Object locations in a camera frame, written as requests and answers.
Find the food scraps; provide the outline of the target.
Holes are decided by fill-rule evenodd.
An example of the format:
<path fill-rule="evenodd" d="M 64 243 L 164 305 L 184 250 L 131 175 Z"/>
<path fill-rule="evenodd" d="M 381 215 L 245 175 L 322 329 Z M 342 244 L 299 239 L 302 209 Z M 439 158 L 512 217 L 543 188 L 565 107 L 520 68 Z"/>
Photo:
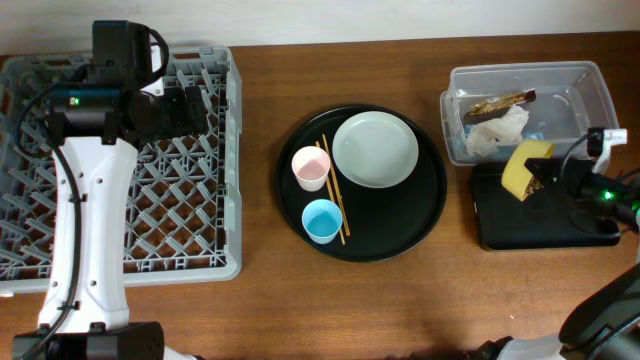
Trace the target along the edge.
<path fill-rule="evenodd" d="M 524 201 L 528 196 L 532 195 L 535 191 L 542 187 L 543 185 L 535 177 L 531 177 L 529 183 L 524 189 L 521 200 Z"/>

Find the yellow bowl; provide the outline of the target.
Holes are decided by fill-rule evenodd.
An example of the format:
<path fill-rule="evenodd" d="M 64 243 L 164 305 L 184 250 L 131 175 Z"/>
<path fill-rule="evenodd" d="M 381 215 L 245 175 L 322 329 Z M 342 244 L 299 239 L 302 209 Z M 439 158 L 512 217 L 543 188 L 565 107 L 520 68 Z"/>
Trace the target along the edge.
<path fill-rule="evenodd" d="M 534 175 L 525 166 L 529 159 L 549 159 L 555 145 L 542 140 L 524 140 L 513 152 L 507 162 L 502 177 L 501 185 L 517 200 L 521 200 L 526 185 Z"/>

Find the white napkin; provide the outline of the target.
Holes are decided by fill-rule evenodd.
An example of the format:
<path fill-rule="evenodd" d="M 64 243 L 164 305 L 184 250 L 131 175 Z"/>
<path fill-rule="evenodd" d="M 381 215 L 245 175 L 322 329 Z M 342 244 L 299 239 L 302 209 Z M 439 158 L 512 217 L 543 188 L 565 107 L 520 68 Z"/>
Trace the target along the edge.
<path fill-rule="evenodd" d="M 488 156 L 498 151 L 499 146 L 519 144 L 522 130 L 529 119 L 529 112 L 520 106 L 512 106 L 499 118 L 475 125 L 466 140 L 470 155 Z"/>

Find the gold snack wrapper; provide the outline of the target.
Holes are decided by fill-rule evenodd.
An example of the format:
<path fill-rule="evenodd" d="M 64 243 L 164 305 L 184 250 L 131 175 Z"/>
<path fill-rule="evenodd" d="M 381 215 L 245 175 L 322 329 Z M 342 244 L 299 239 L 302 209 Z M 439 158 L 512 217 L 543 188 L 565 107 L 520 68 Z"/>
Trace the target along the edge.
<path fill-rule="evenodd" d="M 470 107 L 464 115 L 465 125 L 476 125 L 488 120 L 504 116 L 511 107 L 519 106 L 536 100 L 534 89 L 517 91 L 505 95 L 492 96 Z"/>

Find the pink plastic cup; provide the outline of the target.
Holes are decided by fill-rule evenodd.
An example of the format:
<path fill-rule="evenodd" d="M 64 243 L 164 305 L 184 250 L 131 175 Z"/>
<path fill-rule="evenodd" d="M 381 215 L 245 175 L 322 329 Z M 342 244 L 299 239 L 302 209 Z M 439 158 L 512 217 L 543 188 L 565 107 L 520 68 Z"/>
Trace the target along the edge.
<path fill-rule="evenodd" d="M 306 146 L 297 150 L 291 168 L 299 186 L 308 192 L 320 190 L 330 170 L 330 157 L 319 147 Z"/>

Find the blue plastic cup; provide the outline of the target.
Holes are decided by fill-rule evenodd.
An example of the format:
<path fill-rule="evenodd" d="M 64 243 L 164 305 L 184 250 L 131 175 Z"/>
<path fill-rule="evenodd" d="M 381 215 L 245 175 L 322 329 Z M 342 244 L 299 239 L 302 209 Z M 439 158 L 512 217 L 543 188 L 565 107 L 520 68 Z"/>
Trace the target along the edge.
<path fill-rule="evenodd" d="M 301 220 L 310 239 L 320 245 L 330 243 L 343 224 L 339 206 L 327 199 L 311 201 L 304 208 Z"/>

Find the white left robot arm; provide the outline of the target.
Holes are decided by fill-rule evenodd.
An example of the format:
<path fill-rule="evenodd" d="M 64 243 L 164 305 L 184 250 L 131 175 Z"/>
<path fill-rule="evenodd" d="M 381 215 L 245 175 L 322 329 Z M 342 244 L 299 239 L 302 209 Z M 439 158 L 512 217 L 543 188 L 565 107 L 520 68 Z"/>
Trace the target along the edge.
<path fill-rule="evenodd" d="M 165 88 L 170 53 L 154 29 L 98 20 L 93 59 L 33 99 L 56 173 L 52 273 L 35 331 L 16 359 L 174 359 L 155 321 L 129 315 L 123 271 L 126 203 L 139 152 L 205 133 L 199 88 Z"/>

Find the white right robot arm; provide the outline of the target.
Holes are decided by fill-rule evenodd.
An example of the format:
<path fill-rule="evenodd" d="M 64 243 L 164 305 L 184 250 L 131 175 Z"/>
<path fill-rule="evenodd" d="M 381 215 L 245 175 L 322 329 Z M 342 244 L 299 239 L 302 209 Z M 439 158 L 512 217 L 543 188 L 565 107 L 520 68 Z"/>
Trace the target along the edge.
<path fill-rule="evenodd" d="M 529 158 L 516 167 L 538 187 L 556 188 L 581 210 L 639 231 L 639 186 L 595 172 L 591 161 Z M 560 332 L 535 340 L 487 341 L 473 359 L 637 359 L 639 266 L 634 265 L 583 301 Z"/>

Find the grey dishwasher rack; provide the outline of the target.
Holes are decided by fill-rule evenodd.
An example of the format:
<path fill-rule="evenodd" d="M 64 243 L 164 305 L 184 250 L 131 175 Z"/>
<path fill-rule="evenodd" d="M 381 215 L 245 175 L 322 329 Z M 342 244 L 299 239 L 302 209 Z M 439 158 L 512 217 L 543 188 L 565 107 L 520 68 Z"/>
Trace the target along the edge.
<path fill-rule="evenodd" d="M 29 100 L 88 61 L 85 54 L 15 56 L 1 68 L 1 292 L 43 292 L 52 272 L 56 171 L 31 125 L 14 131 Z M 225 281 L 241 268 L 239 138 L 242 79 L 223 46 L 172 53 L 164 83 L 198 87 L 205 133 L 146 147 L 128 192 L 124 281 L 151 286 Z"/>

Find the black rectangular tray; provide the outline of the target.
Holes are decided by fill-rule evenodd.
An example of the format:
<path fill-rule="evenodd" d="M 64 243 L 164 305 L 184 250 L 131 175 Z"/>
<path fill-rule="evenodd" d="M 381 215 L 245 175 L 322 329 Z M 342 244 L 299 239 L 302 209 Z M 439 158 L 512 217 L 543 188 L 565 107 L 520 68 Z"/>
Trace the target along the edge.
<path fill-rule="evenodd" d="M 471 174 L 479 242 L 487 250 L 605 247 L 620 241 L 618 225 L 559 198 L 554 185 L 519 201 L 501 185 L 504 162 Z"/>

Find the clear plastic bin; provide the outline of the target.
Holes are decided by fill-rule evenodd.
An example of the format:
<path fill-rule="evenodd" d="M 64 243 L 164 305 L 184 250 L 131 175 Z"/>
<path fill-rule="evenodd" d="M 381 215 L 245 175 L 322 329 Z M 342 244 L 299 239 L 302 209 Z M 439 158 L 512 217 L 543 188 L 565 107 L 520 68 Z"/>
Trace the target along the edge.
<path fill-rule="evenodd" d="M 536 99 L 520 106 L 528 119 L 517 138 L 469 144 L 474 125 L 465 115 L 474 105 L 531 90 Z M 552 142 L 559 155 L 591 127 L 619 127 L 606 82 L 590 61 L 457 67 L 440 96 L 440 112 L 448 157 L 457 166 L 506 161 L 526 139 Z"/>

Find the wooden chopstick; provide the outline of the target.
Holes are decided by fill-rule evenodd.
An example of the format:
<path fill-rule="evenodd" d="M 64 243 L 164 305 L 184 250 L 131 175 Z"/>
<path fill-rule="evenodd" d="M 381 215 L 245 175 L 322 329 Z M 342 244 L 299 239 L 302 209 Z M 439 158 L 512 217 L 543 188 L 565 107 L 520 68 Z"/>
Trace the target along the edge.
<path fill-rule="evenodd" d="M 336 174 L 336 171 L 335 171 L 335 164 L 334 164 L 333 158 L 331 156 L 331 152 L 330 152 L 330 149 L 329 149 L 329 145 L 328 145 L 328 141 L 327 141 L 326 135 L 324 133 L 322 134 L 322 140 L 323 140 L 325 151 L 329 155 L 330 172 L 331 172 L 331 178 L 332 178 L 332 182 L 333 182 L 333 189 L 334 189 L 334 192 L 335 192 L 336 200 L 338 202 L 338 206 L 339 206 L 339 208 L 341 210 L 341 213 L 342 213 L 342 218 L 343 218 L 342 222 L 343 222 L 343 228 L 344 228 L 344 230 L 343 230 L 344 235 L 342 236 L 342 238 L 343 238 L 342 243 L 343 243 L 343 245 L 345 245 L 346 244 L 346 238 L 351 236 L 351 231 L 350 231 L 350 228 L 349 228 L 347 215 L 346 215 L 346 212 L 345 212 L 345 209 L 344 209 L 344 204 L 343 204 L 343 200 L 342 200 L 342 194 L 341 194 L 341 191 L 340 191 L 340 186 L 339 186 L 339 182 L 338 182 L 338 179 L 337 179 L 337 174 Z"/>
<path fill-rule="evenodd" d="M 316 141 L 316 142 L 315 142 L 315 146 L 316 146 L 316 147 L 318 147 L 318 148 L 321 148 L 321 145 L 320 145 L 319 141 Z M 327 191 L 328 191 L 328 194 L 329 194 L 329 199 L 330 199 L 330 201 L 331 201 L 334 205 L 337 205 L 337 203 L 336 203 L 336 201 L 335 201 L 335 198 L 334 198 L 333 191 L 332 191 L 331 182 L 330 182 L 330 180 L 329 180 L 329 175 L 327 175 L 327 177 L 326 177 L 326 179 L 325 179 L 325 183 L 326 183 L 326 187 L 327 187 Z M 340 236 L 341 243 L 342 243 L 342 245 L 344 246 L 346 243 L 345 243 L 345 237 L 344 237 L 344 233 L 343 233 L 342 225 L 340 226 L 340 228 L 339 228 L 339 232 L 338 232 L 338 233 L 339 233 L 339 236 Z"/>

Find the round black tray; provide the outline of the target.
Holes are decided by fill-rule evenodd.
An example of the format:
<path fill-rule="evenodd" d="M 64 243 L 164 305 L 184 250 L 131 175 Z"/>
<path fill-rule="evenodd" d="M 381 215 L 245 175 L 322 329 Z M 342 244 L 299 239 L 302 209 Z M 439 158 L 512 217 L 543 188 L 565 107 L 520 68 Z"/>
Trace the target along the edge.
<path fill-rule="evenodd" d="M 368 188 L 349 181 L 336 166 L 351 236 L 343 246 L 339 239 L 320 245 L 302 225 L 306 205 L 329 197 L 325 188 L 303 190 L 291 170 L 291 160 L 300 148 L 323 144 L 326 135 L 332 150 L 335 132 L 349 117 L 365 111 L 398 116 L 413 130 L 419 159 L 411 175 L 389 188 Z M 414 122 L 390 109 L 374 105 L 350 105 L 331 109 L 301 125 L 284 142 L 274 175 L 275 194 L 284 218 L 297 235 L 318 251 L 345 261 L 374 262 L 395 257 L 421 242 L 438 222 L 446 202 L 447 176 L 440 152 L 431 138 Z"/>

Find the grey round plate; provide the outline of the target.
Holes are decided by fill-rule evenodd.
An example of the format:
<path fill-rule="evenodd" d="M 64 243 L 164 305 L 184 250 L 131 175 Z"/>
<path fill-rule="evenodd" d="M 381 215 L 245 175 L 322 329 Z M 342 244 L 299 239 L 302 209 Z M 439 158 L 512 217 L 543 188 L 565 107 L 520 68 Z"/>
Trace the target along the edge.
<path fill-rule="evenodd" d="M 398 185 L 411 175 L 419 145 L 413 130 L 398 116 L 365 111 L 339 126 L 331 154 L 349 181 L 380 189 Z"/>

